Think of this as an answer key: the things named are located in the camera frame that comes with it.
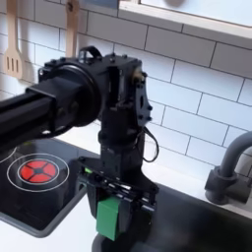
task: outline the wire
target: wire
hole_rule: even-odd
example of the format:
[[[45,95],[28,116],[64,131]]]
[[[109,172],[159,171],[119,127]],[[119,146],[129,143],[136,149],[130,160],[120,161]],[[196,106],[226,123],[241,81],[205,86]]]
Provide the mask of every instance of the wire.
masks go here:
[[[143,129],[143,133],[147,134],[150,138],[152,138],[156,144],[156,153],[155,153],[155,156],[153,159],[151,160],[147,160],[144,156],[143,156],[143,160],[145,162],[154,162],[157,158],[158,158],[158,155],[159,155],[159,144],[158,144],[158,140],[156,139],[156,137],[153,135],[153,133],[147,128],[147,127],[144,127]]]

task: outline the red burner ring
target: red burner ring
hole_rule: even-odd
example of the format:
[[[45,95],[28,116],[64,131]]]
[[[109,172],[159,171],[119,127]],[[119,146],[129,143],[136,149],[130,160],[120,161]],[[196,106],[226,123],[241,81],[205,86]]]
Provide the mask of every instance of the red burner ring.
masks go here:
[[[58,174],[58,168],[50,160],[37,159],[23,164],[19,169],[23,180],[31,184],[48,183],[55,179]]]

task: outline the gray faucet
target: gray faucet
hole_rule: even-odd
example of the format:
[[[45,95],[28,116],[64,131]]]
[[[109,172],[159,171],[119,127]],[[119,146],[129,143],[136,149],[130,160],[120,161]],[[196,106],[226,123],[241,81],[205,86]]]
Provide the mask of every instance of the gray faucet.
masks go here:
[[[226,150],[220,166],[210,171],[205,189],[207,199],[217,205],[225,205],[228,198],[246,203],[251,187],[247,181],[235,173],[235,168],[242,153],[252,147],[252,132],[236,138]]]

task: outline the black stovetop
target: black stovetop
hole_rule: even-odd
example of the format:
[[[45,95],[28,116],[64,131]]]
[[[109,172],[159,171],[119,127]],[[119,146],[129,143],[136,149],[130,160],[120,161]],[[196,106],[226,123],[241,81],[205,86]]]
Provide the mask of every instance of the black stovetop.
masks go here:
[[[85,195],[79,156],[91,153],[36,140],[0,155],[0,219],[35,236],[48,235]]]

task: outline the slotted spatula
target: slotted spatula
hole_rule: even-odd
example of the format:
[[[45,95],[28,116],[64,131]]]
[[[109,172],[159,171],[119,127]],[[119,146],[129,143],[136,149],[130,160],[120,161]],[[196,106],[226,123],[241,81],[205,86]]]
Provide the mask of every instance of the slotted spatula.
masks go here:
[[[78,0],[68,0],[67,10],[67,33],[66,33],[66,56],[76,55],[77,29],[79,21],[80,4]]]
[[[18,43],[17,0],[6,0],[8,49],[4,54],[4,71],[17,79],[23,77],[23,59]]]

